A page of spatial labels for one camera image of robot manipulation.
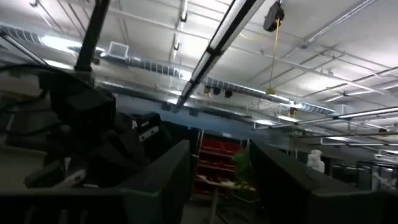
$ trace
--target white figure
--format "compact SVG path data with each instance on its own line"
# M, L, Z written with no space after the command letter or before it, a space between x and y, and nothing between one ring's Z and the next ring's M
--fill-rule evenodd
M311 151L311 154L308 155L307 166L315 169L322 174L325 172L325 163L321 160L322 152L318 149L314 149Z

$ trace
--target ductwork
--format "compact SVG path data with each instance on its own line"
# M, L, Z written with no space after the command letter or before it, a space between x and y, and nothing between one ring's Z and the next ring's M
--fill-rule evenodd
M18 29L15 27L4 26L4 25L0 26L0 28L15 39L20 39L20 40L23 40L23 41L26 41L29 43L37 44L37 45L44 45L42 43L42 41L40 40L40 35L35 34L33 32ZM144 60L144 59L136 58L136 57L127 57L123 60L123 59L115 58L115 57L112 57L109 55L105 55L103 57L103 59L113 62L113 63L118 63L120 65L134 67L134 68L141 68L141 69L148 70L151 72L159 73L161 75L168 75L168 76L172 76L172 77L179 78L179 79L186 80L186 81L189 80L190 75L191 75L191 72L181 70L177 67L174 67L173 65L165 65L165 64L162 64L159 62L154 62L151 60ZM205 86L211 87L211 88L220 88L222 90L231 90L236 93L240 93L240 94L247 95L247 96L252 96L255 98L269 100L271 102L280 103L280 104L283 104L286 106L296 105L296 106L298 106L297 108L299 110L309 112L309 113L316 113L316 114L321 114L321 115L327 116L327 115L331 115L335 112L334 110L331 110L326 107L317 106L317 105L313 105L313 104L306 103L306 102L300 102L300 101L294 102L293 100L290 100L285 97L276 96L276 95L268 95L264 91L259 91L259 90L255 90L255 89L248 88L245 86L237 85L234 83L228 83L228 82L224 82L221 80L216 80L216 79L210 78L210 77L205 78L202 81L202 84Z

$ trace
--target yellow cord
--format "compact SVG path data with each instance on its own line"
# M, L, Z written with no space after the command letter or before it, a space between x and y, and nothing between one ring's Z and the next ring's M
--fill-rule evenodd
M276 37L275 37L275 44L274 44L274 54L272 56L272 62L271 62L271 76L269 78L269 88L271 89L272 85L272 74L274 73L274 62L275 62L275 54L276 54L276 50L278 48L278 37L279 37L279 22L280 19L278 18L276 20Z

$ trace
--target green object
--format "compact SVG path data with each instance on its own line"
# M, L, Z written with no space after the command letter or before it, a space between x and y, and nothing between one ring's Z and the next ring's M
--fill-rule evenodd
M241 148L232 157L233 164L235 165L235 176L238 180L238 185L245 187L253 185L253 176L250 166L250 150Z

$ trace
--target black pole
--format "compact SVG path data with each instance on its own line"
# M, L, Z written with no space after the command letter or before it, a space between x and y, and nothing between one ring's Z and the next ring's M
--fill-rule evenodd
M77 72L90 72L95 47L100 39L110 0L96 0L90 23L75 65Z

